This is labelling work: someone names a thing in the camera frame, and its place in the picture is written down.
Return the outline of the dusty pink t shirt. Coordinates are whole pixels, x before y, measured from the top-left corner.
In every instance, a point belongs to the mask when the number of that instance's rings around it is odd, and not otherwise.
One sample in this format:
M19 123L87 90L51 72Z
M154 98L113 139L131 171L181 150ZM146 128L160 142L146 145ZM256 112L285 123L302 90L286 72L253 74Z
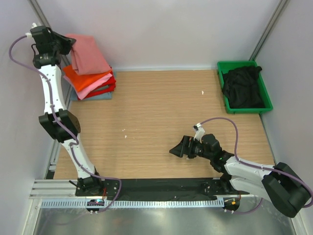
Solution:
M111 70L93 36L66 34L76 42L71 49L71 62L78 75L105 73Z

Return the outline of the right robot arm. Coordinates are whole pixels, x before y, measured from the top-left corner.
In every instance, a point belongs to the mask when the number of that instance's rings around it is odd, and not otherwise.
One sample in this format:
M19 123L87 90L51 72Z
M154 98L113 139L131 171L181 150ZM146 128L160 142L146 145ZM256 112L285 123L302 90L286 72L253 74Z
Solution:
M312 192L287 164L270 166L238 160L234 154L223 150L212 134L204 135L201 140L183 136L169 152L180 158L201 157L209 160L211 166L222 174L220 187L224 193L237 191L259 196L270 201L289 218L294 218L313 200Z

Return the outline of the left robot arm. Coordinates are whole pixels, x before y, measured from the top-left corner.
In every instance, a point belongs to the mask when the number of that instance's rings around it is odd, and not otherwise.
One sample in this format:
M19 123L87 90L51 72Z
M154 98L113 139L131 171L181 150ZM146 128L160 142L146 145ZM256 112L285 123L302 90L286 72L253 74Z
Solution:
M44 114L39 117L39 123L68 152L77 170L76 188L98 196L103 192L104 184L80 143L80 123L67 109L61 86L62 56L69 54L75 39L46 26L33 26L30 33L38 51L33 64L40 74L45 96Z

